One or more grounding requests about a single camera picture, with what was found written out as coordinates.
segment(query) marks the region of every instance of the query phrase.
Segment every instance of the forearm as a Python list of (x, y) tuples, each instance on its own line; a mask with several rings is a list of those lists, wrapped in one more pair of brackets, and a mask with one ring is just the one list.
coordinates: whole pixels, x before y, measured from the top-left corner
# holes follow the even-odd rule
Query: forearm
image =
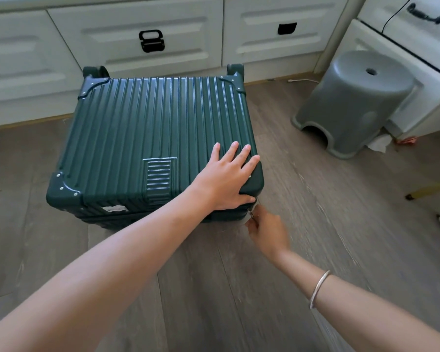
[[(210, 211), (206, 196), (188, 189), (110, 236), (0, 322), (0, 350), (95, 349), (147, 280)], [(13, 338), (6, 339), (10, 331)]]
[[(288, 251), (274, 261), (309, 299), (324, 271)], [(440, 351), (440, 333), (404, 310), (333, 275), (314, 305), (356, 351)]]

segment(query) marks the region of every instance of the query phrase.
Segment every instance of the gray plastic stool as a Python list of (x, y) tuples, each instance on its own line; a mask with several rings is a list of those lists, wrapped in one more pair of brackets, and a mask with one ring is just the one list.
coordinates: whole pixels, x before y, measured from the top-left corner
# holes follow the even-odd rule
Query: gray plastic stool
[(348, 159), (378, 134), (413, 87), (412, 74), (390, 57), (367, 51), (343, 53), (292, 123), (300, 130), (317, 127), (328, 139), (328, 152)]

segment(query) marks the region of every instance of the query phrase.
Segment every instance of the suitcase wheel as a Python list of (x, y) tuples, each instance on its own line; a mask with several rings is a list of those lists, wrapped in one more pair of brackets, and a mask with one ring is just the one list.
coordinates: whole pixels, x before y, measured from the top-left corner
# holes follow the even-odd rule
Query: suitcase wheel
[(109, 73), (104, 66), (99, 68), (96, 66), (85, 66), (83, 67), (83, 77), (92, 76), (93, 78), (109, 78)]
[(244, 65), (243, 64), (228, 64), (227, 65), (227, 75), (235, 75), (239, 72), (244, 80)]

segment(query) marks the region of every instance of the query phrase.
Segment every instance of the hard-shell suitcase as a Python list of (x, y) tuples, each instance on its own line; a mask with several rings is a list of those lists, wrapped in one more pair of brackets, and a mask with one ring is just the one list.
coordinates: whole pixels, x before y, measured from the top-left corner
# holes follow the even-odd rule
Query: hard-shell suitcase
[[(240, 143), (238, 153), (250, 144), (251, 155), (257, 154), (242, 65), (218, 77), (111, 79), (94, 69), (84, 69), (72, 127), (49, 183), (52, 207), (121, 229), (182, 193), (216, 142), (221, 156), (233, 141)], [(257, 197), (263, 186), (259, 163), (240, 193)], [(251, 206), (213, 212), (205, 221), (239, 220)]]

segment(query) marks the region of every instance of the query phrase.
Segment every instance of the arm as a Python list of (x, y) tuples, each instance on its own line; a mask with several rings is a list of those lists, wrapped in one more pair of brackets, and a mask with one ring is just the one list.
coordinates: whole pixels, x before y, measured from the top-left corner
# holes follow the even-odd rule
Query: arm
[(205, 169), (181, 195), (107, 238), (65, 267), (0, 321), (0, 351), (94, 350), (118, 317), (191, 231), (213, 210), (255, 199), (239, 195), (259, 161), (219, 160), (217, 143)]
[[(324, 271), (290, 250), (279, 216), (258, 205), (246, 223), (264, 255), (310, 299)], [(397, 306), (334, 275), (315, 298), (317, 310), (357, 351), (440, 352), (440, 333)]]

